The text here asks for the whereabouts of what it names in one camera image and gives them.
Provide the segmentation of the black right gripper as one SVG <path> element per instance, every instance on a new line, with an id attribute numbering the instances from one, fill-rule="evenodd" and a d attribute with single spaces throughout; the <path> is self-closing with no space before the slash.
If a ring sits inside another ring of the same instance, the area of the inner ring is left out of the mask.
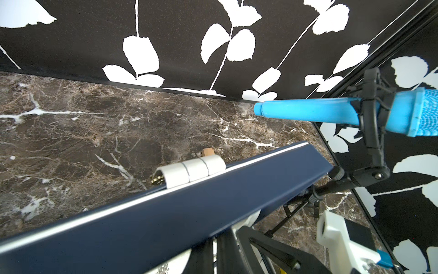
<path id="1" fill-rule="evenodd" d="M 331 271 L 314 255 L 283 244 L 253 228 L 243 226 L 236 232 L 245 264 L 250 274 L 262 274 L 263 269 L 253 251 L 258 249 L 287 274 L 329 274 Z"/>

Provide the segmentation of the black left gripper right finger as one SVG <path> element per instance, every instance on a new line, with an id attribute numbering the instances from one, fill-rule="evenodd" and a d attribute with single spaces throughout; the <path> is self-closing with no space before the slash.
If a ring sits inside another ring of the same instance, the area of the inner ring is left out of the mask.
<path id="1" fill-rule="evenodd" d="M 217 239 L 217 273 L 247 274 L 232 230 L 220 234 Z"/>

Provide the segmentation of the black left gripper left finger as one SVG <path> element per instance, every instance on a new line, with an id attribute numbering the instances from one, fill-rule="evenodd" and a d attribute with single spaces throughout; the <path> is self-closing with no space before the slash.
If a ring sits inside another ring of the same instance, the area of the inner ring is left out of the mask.
<path id="1" fill-rule="evenodd" d="M 214 274 L 213 239 L 192 248 L 183 274 Z"/>

